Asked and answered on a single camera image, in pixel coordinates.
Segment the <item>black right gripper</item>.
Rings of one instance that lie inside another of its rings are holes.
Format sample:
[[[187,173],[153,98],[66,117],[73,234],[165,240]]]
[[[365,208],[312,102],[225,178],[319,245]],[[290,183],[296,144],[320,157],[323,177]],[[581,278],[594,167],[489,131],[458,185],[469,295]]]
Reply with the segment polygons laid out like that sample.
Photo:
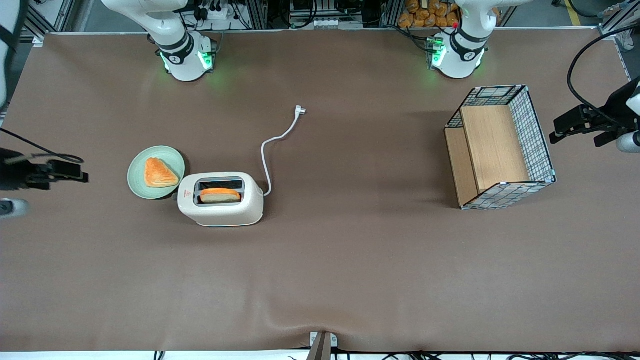
[[[89,174],[82,172],[80,164],[67,161],[50,160],[49,173],[44,164],[19,161],[7,164],[12,158],[22,157],[22,153],[9,149],[0,150],[0,190],[20,191],[35,189],[50,191],[51,183],[78,182],[89,183]]]

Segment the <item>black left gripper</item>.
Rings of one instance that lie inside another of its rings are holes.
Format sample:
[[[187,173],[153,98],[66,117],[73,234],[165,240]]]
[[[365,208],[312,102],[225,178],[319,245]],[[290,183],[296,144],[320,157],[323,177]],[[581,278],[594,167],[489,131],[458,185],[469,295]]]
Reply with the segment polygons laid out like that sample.
[[[640,89],[639,77],[610,94],[605,105],[599,109],[589,109],[577,105],[554,121],[554,132],[549,134],[551,145],[567,137],[600,132],[594,137],[597,148],[612,142],[617,148],[638,148],[640,146]]]

